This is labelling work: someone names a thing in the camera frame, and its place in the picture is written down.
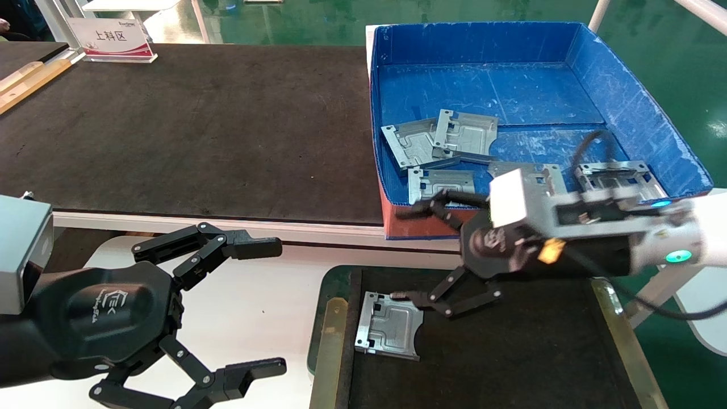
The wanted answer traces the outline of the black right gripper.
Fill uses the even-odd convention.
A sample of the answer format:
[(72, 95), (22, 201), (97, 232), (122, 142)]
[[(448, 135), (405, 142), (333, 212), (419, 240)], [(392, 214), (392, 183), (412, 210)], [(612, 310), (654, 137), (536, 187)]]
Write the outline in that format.
[(461, 231), (464, 266), (451, 271), (431, 291), (392, 291), (392, 300), (410, 301), (418, 309), (457, 318), (502, 299), (496, 285), (484, 282), (482, 293), (449, 302), (447, 294), (473, 273), (483, 279), (587, 279), (625, 277), (634, 272), (629, 235), (603, 226), (605, 221), (625, 220), (616, 207), (498, 208), (463, 225), (447, 210), (449, 202), (489, 210), (488, 196), (441, 190), (398, 210), (396, 218), (435, 217)]

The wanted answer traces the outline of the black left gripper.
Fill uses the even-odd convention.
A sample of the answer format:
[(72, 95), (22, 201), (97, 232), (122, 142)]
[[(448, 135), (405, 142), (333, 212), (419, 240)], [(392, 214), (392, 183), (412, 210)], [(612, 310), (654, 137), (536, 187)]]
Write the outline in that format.
[[(277, 237), (252, 238), (204, 222), (136, 244), (137, 264), (88, 268), (41, 277), (28, 304), (36, 336), (30, 354), (42, 378), (76, 380), (110, 371), (89, 391), (108, 408), (210, 408), (245, 397), (253, 381), (286, 373), (282, 357), (227, 365), (211, 372), (177, 341), (183, 313), (180, 290), (189, 291), (227, 259), (276, 258)], [(172, 277), (158, 265), (190, 255)], [(130, 375), (156, 364), (164, 353), (194, 385), (172, 400), (125, 387)]]

